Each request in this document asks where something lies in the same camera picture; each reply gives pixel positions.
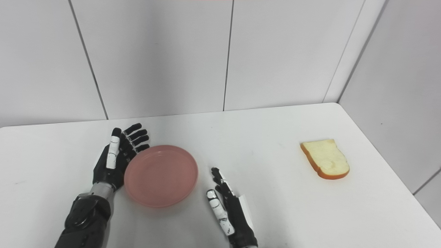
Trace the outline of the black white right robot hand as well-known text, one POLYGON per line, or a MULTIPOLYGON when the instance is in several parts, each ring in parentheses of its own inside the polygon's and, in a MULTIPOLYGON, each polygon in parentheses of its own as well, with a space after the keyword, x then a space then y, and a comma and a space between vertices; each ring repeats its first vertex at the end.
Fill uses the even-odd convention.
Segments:
POLYGON ((206 192, 206 197, 230 246, 257 248, 258 240, 255 237, 245 196, 234 193, 219 168, 212 167, 211 174, 216 186, 206 192))

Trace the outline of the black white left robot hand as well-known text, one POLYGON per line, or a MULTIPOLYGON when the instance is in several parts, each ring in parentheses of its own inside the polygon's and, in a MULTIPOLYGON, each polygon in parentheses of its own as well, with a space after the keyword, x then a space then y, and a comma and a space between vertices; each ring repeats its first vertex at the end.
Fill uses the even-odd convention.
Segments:
POLYGON ((131 125, 126 130, 115 127, 95 168, 93 169, 93 184, 106 183, 114 191, 124 185, 124 176, 129 163, 140 152, 150 145, 148 132, 141 123, 131 125))

